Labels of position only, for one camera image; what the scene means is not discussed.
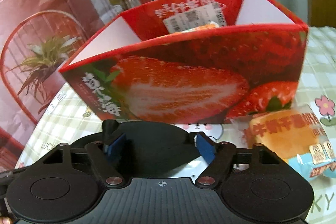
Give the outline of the person's left hand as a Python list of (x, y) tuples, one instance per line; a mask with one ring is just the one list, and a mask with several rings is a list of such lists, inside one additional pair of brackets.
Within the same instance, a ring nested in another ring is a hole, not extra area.
[(12, 220), (9, 217), (0, 216), (0, 224), (12, 224)]

